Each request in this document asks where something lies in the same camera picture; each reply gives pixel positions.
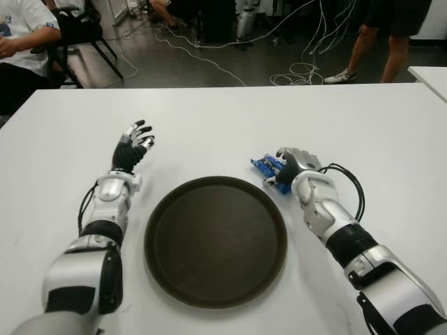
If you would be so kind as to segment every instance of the chair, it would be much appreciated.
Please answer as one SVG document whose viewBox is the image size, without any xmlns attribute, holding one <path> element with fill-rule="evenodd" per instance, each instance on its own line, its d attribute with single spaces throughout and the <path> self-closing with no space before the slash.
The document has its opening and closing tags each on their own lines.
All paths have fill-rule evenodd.
<svg viewBox="0 0 447 335">
<path fill-rule="evenodd" d="M 35 47 L 31 50 L 32 54 L 40 54 L 42 52 L 48 53 L 48 63 L 47 63 L 47 87 L 48 89 L 58 89 L 63 84 L 74 84 L 77 88 L 83 89 L 84 87 L 79 82 L 76 75 L 71 72 L 70 68 L 68 67 L 68 64 L 65 61 L 62 60 L 60 57 L 57 48 L 59 47 L 59 44 L 57 43 L 50 43 L 47 45 L 41 45 L 39 47 Z M 71 82 L 65 82 L 65 76 L 61 76 L 58 74 L 57 71 L 52 70 L 53 63 L 58 64 L 63 72 L 70 78 Z"/>
<path fill-rule="evenodd" d="M 79 10 L 78 7 L 70 6 L 52 10 L 53 15 L 57 18 L 62 33 L 62 40 L 59 42 L 59 46 L 63 47 L 62 62 L 64 63 L 64 66 L 60 64 L 61 67 L 64 71 L 65 68 L 68 68 L 66 64 L 68 59 L 68 47 L 70 45 L 90 43 L 117 76 L 120 79 L 123 79 L 123 75 L 97 44 L 98 41 L 101 41 L 110 51 L 112 56 L 115 59 L 118 59 L 117 54 L 103 38 L 103 28 L 100 25 L 101 14 L 95 9 L 90 0 L 86 0 L 85 5 L 85 12 L 77 17 L 74 17 L 73 11 Z"/>
</svg>

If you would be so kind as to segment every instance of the round tray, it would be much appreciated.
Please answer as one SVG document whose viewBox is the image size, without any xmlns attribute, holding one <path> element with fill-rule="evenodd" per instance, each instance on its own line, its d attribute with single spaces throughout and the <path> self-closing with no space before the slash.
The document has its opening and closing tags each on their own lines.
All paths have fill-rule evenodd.
<svg viewBox="0 0 447 335">
<path fill-rule="evenodd" d="M 206 177 L 169 193 L 145 235 L 147 264 L 174 298 L 228 308 L 262 293 L 284 263 L 287 237 L 274 202 L 255 186 Z"/>
</svg>

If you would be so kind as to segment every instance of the person's leg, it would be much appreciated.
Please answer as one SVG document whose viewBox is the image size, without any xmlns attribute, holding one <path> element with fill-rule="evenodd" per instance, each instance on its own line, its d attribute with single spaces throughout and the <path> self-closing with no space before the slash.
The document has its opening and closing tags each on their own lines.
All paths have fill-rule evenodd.
<svg viewBox="0 0 447 335">
<path fill-rule="evenodd" d="M 390 45 L 390 53 L 385 69 L 383 70 L 381 82 L 393 82 L 408 58 L 408 37 L 390 36 L 388 42 Z"/>
<path fill-rule="evenodd" d="M 177 23 L 174 20 L 174 17 L 168 12 L 166 6 L 169 4 L 169 1 L 164 0 L 150 0 L 150 3 L 154 10 L 172 27 L 175 27 Z"/>
<path fill-rule="evenodd" d="M 356 44 L 354 45 L 351 60 L 349 61 L 349 65 L 347 67 L 349 73 L 357 72 L 358 64 L 371 50 L 378 32 L 379 28 L 369 27 L 365 24 L 362 25 L 360 28 L 360 35 L 358 36 Z"/>
<path fill-rule="evenodd" d="M 416 35 L 425 20 L 431 0 L 394 0 L 390 22 L 390 51 L 381 82 L 392 82 L 408 59 L 409 37 Z"/>
<path fill-rule="evenodd" d="M 364 24 L 360 28 L 360 35 L 354 45 L 348 67 L 341 73 L 324 79 L 325 84 L 346 84 L 357 78 L 358 64 L 371 50 L 376 40 L 380 26 L 388 20 L 390 0 L 371 0 Z"/>
<path fill-rule="evenodd" d="M 46 88 L 47 80 L 25 68 L 0 63 L 0 115 L 14 114 L 37 89 Z"/>
</svg>

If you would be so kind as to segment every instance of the person's hand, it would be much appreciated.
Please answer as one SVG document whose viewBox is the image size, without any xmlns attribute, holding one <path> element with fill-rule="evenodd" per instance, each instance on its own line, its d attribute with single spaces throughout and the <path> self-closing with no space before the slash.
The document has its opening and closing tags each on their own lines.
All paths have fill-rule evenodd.
<svg viewBox="0 0 447 335">
<path fill-rule="evenodd" d="M 144 120 L 137 121 L 121 136 L 113 154 L 112 170 L 132 173 L 146 152 L 154 145 L 154 136 L 147 136 L 151 126 L 142 127 Z"/>
<path fill-rule="evenodd" d="M 315 155 L 307 151 L 296 148 L 281 148 L 277 152 L 277 157 L 281 157 L 287 162 L 281 172 L 276 176 L 276 182 L 291 185 L 292 181 L 301 172 L 306 170 L 318 171 L 321 164 Z"/>
<path fill-rule="evenodd" d="M 0 59 L 12 57 L 17 52 L 19 47 L 15 39 L 0 36 Z"/>
</svg>

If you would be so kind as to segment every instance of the sneaker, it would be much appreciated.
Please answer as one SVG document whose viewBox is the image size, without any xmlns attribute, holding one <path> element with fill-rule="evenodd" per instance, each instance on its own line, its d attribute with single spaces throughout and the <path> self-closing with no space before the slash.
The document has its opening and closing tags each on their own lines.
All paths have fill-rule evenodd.
<svg viewBox="0 0 447 335">
<path fill-rule="evenodd" d="M 160 24 L 159 33 L 160 34 L 177 34 L 179 32 L 179 26 L 176 24 L 175 26 L 170 26 L 167 23 Z"/>
<path fill-rule="evenodd" d="M 324 78 L 325 84 L 346 84 L 357 79 L 357 73 L 349 73 L 348 69 L 334 75 L 333 77 Z"/>
</svg>

